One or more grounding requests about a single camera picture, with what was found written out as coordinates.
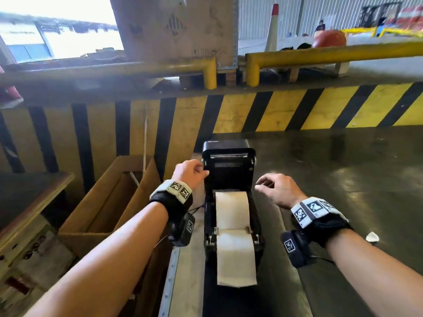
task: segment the cable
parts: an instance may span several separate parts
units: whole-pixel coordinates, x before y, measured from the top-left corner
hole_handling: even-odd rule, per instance
[[[193,208],[191,210],[189,210],[188,212],[191,214],[194,214],[197,212],[198,209],[203,208],[206,204],[202,204],[201,206],[197,207],[197,208]]]
[[[310,257],[311,258],[316,258],[316,259],[322,259],[324,261],[330,262],[331,264],[334,264],[335,265],[335,262],[334,261],[329,260],[329,259],[326,259],[326,258],[322,258],[322,257],[319,257],[319,256],[310,256]]]
[[[169,236],[170,236],[170,234],[165,235],[162,239],[160,239],[160,241],[158,243],[156,243],[156,245],[154,246],[154,248],[156,248],[159,245],[159,243],[161,243],[165,238],[167,238]]]

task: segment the yellow stripe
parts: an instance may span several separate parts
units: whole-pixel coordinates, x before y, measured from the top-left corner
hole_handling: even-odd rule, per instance
[[[273,91],[256,131],[284,131],[306,90]]]
[[[329,129],[358,87],[326,88],[315,103],[301,130]]]
[[[66,187],[66,197],[76,204],[84,196],[84,183],[71,106],[44,108],[44,112],[59,169],[75,174],[75,179]]]
[[[207,96],[177,98],[164,180],[172,177],[176,164],[191,159],[206,100]]]
[[[156,147],[160,100],[135,100],[131,102],[130,154],[144,154],[144,120],[147,106],[147,154],[153,155]]]
[[[423,125],[423,93],[404,112],[394,125]]]
[[[213,132],[241,132],[255,97],[255,93],[225,95]]]
[[[376,127],[410,85],[378,85],[347,127]]]
[[[87,114],[94,177],[97,181],[116,159],[115,104],[87,105]]]
[[[9,162],[4,154],[3,148],[0,146],[0,171],[12,171],[10,168]]]
[[[4,109],[2,113],[25,171],[45,171],[43,154],[28,109]]]

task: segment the yellow and black striped wall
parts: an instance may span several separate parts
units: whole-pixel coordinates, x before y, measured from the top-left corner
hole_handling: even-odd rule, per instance
[[[78,202],[116,156],[147,151],[162,179],[213,133],[423,125],[423,82],[29,106],[0,112],[0,170],[71,171]]]

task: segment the wristband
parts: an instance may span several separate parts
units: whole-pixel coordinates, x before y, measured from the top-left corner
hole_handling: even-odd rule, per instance
[[[322,247],[337,231],[352,229],[348,219],[324,199],[305,199],[292,207],[291,212],[303,233]]]
[[[167,210],[169,221],[179,223],[193,204],[192,190],[182,181],[166,180],[150,195],[150,202],[160,202]]]

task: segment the large cardboard box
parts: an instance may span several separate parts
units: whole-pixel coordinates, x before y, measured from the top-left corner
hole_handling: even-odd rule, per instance
[[[119,156],[66,219],[58,236],[78,257],[90,252],[148,204],[161,180],[154,158],[146,157],[146,164],[140,180],[143,156]],[[130,171],[138,176],[138,187]]]
[[[110,0],[131,60],[216,56],[237,66],[238,0]]]

